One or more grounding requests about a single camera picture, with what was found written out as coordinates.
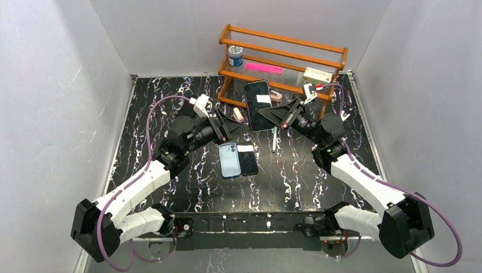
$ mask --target wooden rack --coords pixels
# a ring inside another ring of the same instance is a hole
[[[330,45],[233,27],[230,24],[227,24],[221,32],[219,43],[226,45],[226,54],[218,69],[218,73],[225,76],[224,84],[218,94],[218,100],[244,108],[246,108],[245,103],[225,97],[226,90],[233,78],[246,81],[267,80],[270,86],[302,94],[302,78],[306,67],[289,64],[290,61],[304,61],[307,63],[307,67],[317,69],[319,69],[318,67],[321,67],[321,70],[323,71],[332,69],[332,82],[336,82],[338,73],[342,71],[345,66],[348,54],[348,48],[332,47]],[[262,63],[282,67],[282,74],[245,69],[244,64],[239,67],[231,66],[228,63],[227,55],[227,49],[229,46],[239,46],[243,47],[243,49],[251,49],[250,52],[252,52],[252,55],[244,54],[245,60],[252,63]],[[286,63],[254,56],[258,52],[262,52],[264,55],[269,53],[282,56],[282,59],[285,60]],[[329,60],[322,59],[320,56],[326,56]],[[331,87],[318,93],[318,98],[323,100],[320,117],[325,114],[326,105],[331,101],[333,92],[334,88]]]

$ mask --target table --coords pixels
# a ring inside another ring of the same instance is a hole
[[[109,178],[108,191],[127,180],[147,160],[145,122],[149,107],[170,94],[200,95],[215,98],[224,77],[138,78],[127,113],[118,152]],[[351,114],[345,122],[347,142],[357,158],[371,171],[378,173],[363,122],[347,75],[339,75],[346,93],[344,111]],[[243,101],[242,81],[231,84],[229,96]],[[167,102],[155,111],[151,124],[154,145],[166,136],[172,124],[172,113],[180,108],[180,100]],[[317,117],[321,101],[309,105],[312,117]],[[207,110],[219,107],[229,117],[233,106],[212,100]],[[339,90],[327,107],[327,113],[339,109]],[[241,109],[246,117],[246,110]],[[338,179],[327,175],[313,162],[313,144],[291,129],[279,133],[279,149],[271,153],[271,131],[247,132],[234,142],[252,141],[258,157],[259,173],[224,179],[217,146],[208,144],[192,153],[192,163],[176,179],[159,188],[135,209],[142,211],[162,202],[174,212],[283,212],[329,208],[347,201],[362,209],[372,209],[355,191]]]

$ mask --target white label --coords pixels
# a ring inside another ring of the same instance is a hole
[[[270,104],[271,103],[271,98],[269,95],[256,95],[256,99],[259,103],[264,103],[264,104]]]
[[[238,145],[238,152],[254,152],[255,148],[253,145]]]

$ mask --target phone screen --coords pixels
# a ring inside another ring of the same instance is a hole
[[[238,144],[238,158],[242,175],[255,175],[259,172],[252,142]]]
[[[271,107],[267,81],[248,82],[244,85],[244,95],[248,106],[248,117],[252,131],[258,132],[273,128],[273,123],[258,114],[259,109]]]

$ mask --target white cable clip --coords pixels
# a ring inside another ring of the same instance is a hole
[[[305,93],[306,99],[303,101],[303,104],[306,105],[310,101],[314,100],[317,96],[318,93],[316,92],[317,86],[314,84],[305,84],[303,85],[303,92]]]
[[[194,111],[198,116],[201,118],[209,118],[209,115],[206,111],[206,104],[209,100],[209,97],[202,94],[200,97],[191,98],[189,99],[189,104],[194,105]]]
[[[347,114],[347,113],[345,113],[345,111],[342,110],[342,114],[341,114],[342,121],[344,122],[345,120],[347,120],[347,118],[348,118],[350,115],[351,115],[351,114]]]

